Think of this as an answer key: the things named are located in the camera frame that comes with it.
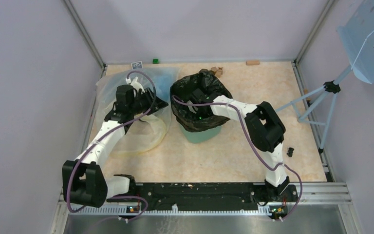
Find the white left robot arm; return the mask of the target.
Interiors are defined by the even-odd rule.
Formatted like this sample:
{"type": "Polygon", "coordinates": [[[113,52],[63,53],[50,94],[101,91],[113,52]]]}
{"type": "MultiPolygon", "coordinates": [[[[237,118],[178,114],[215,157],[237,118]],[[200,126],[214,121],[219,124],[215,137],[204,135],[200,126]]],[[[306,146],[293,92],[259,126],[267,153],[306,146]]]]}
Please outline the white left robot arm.
{"type": "Polygon", "coordinates": [[[134,200],[137,189],[131,185],[133,177],[116,175],[106,180],[102,167],[135,121],[167,106],[167,102],[157,97],[155,87],[118,86],[115,102],[95,139],[75,160],[67,160],[62,166],[63,198],[67,204],[99,208],[115,195],[127,202],[134,200]]]}

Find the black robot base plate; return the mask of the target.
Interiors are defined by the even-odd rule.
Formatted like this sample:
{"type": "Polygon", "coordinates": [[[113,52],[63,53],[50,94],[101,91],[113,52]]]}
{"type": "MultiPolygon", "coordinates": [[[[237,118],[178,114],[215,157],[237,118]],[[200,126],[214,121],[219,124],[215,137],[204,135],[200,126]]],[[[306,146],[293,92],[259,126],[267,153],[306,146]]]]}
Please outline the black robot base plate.
{"type": "Polygon", "coordinates": [[[280,195],[264,183],[137,183],[129,192],[108,198],[108,202],[148,204],[148,211],[251,211],[267,205],[280,205],[298,199],[295,185],[288,185],[280,195]]]}

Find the black trash bag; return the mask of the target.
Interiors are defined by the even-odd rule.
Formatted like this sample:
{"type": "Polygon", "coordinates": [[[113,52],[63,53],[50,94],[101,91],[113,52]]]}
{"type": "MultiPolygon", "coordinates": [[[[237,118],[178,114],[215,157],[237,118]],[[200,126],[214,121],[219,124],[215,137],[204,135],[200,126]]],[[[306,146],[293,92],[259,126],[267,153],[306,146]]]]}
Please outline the black trash bag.
{"type": "Polygon", "coordinates": [[[215,72],[201,69],[198,73],[185,76],[170,87],[170,102],[178,123],[188,132],[202,132],[221,126],[229,118],[213,114],[210,106],[185,106],[180,103],[210,103],[217,96],[232,98],[232,94],[215,76],[215,72]]]}

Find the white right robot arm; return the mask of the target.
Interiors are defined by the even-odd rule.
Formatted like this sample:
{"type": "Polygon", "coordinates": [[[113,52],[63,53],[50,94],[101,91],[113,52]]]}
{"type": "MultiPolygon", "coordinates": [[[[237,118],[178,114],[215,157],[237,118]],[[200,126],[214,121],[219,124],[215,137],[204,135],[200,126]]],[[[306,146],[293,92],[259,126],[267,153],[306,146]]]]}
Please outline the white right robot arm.
{"type": "Polygon", "coordinates": [[[187,106],[195,107],[199,113],[240,122],[251,149],[266,167],[267,197],[279,201],[285,196],[290,183],[283,160],[286,129],[270,103],[248,104],[218,93],[208,95],[196,89],[187,99],[187,106]]]}

